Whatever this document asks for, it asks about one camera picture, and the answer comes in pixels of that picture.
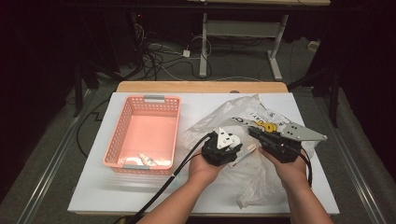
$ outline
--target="pink basket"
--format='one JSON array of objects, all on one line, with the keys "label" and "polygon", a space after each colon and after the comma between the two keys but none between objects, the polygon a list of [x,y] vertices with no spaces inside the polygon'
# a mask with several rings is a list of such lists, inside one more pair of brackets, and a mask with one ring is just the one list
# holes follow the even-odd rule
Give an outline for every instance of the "pink basket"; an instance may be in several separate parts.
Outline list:
[{"label": "pink basket", "polygon": [[127,97],[103,164],[118,173],[172,174],[179,114],[176,96]]}]

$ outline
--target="dark background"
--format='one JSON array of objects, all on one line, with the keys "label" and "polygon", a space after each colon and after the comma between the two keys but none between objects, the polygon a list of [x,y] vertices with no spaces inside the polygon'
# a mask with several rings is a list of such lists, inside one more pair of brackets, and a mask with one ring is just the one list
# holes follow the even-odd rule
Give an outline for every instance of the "dark background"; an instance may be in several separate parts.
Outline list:
[{"label": "dark background", "polygon": [[[332,6],[343,8],[363,3],[368,5],[364,5],[364,13],[358,16],[316,17],[310,13],[290,16],[284,39],[293,41],[304,36],[322,40],[308,76],[329,61],[336,62],[341,87],[351,108],[395,178],[392,109],[396,105],[393,87],[396,28],[392,14],[396,7],[385,0],[332,1]],[[184,12],[171,17],[167,12],[141,15],[140,22],[145,28],[180,42],[188,42],[191,34],[199,34],[202,29],[199,13]],[[48,0],[1,3],[0,200],[12,186],[47,124],[64,106],[64,98],[74,85],[76,64],[82,64],[85,82],[95,88],[95,68],[85,62],[94,62],[113,72],[119,71],[120,64],[135,62],[134,36],[126,16],[64,10]],[[241,17],[268,19],[261,15]]]}]

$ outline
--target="person's right hand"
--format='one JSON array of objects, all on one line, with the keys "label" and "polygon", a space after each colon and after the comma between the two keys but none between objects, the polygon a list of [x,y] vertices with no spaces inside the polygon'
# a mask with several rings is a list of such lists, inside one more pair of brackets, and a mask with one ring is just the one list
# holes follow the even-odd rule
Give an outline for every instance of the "person's right hand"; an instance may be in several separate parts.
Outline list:
[{"label": "person's right hand", "polygon": [[303,159],[298,157],[295,162],[282,163],[262,149],[262,147],[259,147],[259,151],[264,157],[274,164],[276,173],[286,190],[297,190],[299,188],[309,187],[306,179],[306,165]]}]

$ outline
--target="gray carpet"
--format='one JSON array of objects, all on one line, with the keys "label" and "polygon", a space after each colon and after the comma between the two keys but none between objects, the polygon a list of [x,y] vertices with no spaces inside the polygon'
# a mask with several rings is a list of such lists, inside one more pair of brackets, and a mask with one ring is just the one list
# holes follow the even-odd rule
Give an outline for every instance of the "gray carpet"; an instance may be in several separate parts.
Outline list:
[{"label": "gray carpet", "polygon": [[[306,49],[307,43],[304,39],[292,44],[282,43],[276,58],[286,84],[303,77],[306,73],[315,55]],[[226,56],[216,56],[216,54],[224,54],[229,49],[214,48],[213,55],[209,56],[212,69],[212,75],[209,79],[227,78],[223,80],[253,81],[253,79],[248,78],[254,78],[262,81],[274,81],[271,69],[267,65],[264,55],[264,51],[270,49],[271,44],[272,42],[270,40],[264,40],[259,46],[244,46]],[[167,46],[178,52],[183,50],[182,47],[176,44],[167,43]],[[167,60],[172,60],[177,56],[164,54],[163,57],[166,57]],[[193,71],[197,75],[198,61],[184,61],[192,63]],[[130,70],[126,66],[122,68],[123,73],[127,73]],[[158,80],[175,80],[175,78],[198,80],[191,75],[191,66],[189,63],[176,64],[166,68],[166,71],[162,70],[157,74]],[[137,79],[143,75],[143,73],[140,73],[131,79]],[[85,113],[81,115],[82,118],[107,99],[117,87],[117,82],[109,80],[104,75],[99,75],[99,79],[100,88],[97,91],[90,91],[89,96],[86,97],[86,99],[91,100],[86,102]],[[395,183],[385,170],[381,160],[376,156],[353,112],[350,111],[347,99],[342,90],[339,97],[337,115],[339,128],[337,129],[334,129],[326,117],[328,99],[314,98],[309,88],[297,88],[292,92],[305,125],[329,136],[328,141],[318,145],[317,153],[340,209],[340,215],[332,217],[335,223],[391,223],[392,220],[396,220],[396,205],[394,203],[396,201]],[[23,209],[34,194],[41,176],[46,172],[53,155],[60,147],[64,147],[62,162],[55,170],[49,188],[43,192],[44,197],[39,202],[37,210],[33,211],[31,219],[26,223],[113,223],[117,219],[117,217],[113,216],[81,216],[67,212],[74,187],[77,185],[85,164],[85,158],[78,150],[76,130],[72,132],[67,144],[60,146],[68,128],[76,121],[73,118],[73,92],[70,93],[67,100],[69,104],[58,113],[48,126],[46,133],[42,136],[28,162],[26,162],[20,176],[7,197],[1,203],[0,223],[17,223]],[[106,111],[106,104],[100,106],[95,111],[100,112],[98,118],[100,120]],[[100,121],[95,121],[94,115],[90,115],[81,126],[79,139],[85,153],[89,153],[100,124]],[[356,162],[354,165],[358,168],[358,173],[354,172],[354,167],[350,167],[350,161],[345,159],[346,151],[352,155],[354,162]],[[368,187],[368,192],[374,199],[374,203],[372,203],[373,200],[365,203],[361,193],[367,192],[367,189],[360,189],[361,183]],[[189,222],[219,223],[227,221],[227,223],[263,223],[265,220],[271,223],[277,222],[277,220],[262,218],[234,218],[233,220],[197,220],[192,218]]]}]

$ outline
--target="hand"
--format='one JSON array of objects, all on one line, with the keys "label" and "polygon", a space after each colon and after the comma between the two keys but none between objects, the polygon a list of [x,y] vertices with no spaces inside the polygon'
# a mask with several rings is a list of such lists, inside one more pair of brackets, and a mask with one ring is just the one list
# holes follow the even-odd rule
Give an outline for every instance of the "hand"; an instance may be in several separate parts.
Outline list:
[{"label": "hand", "polygon": [[205,158],[201,155],[201,149],[195,153],[194,156],[190,160],[190,168],[189,168],[189,180],[190,182],[194,182],[195,184],[201,186],[202,188],[206,188],[210,185],[215,179],[218,177],[220,170],[225,166],[215,166],[209,164]]},{"label": "hand", "polygon": [[276,173],[286,190],[309,187],[308,181],[306,180],[306,165],[303,159],[297,157],[295,162],[282,163],[262,149],[262,147],[259,147],[259,151],[274,164]]}]

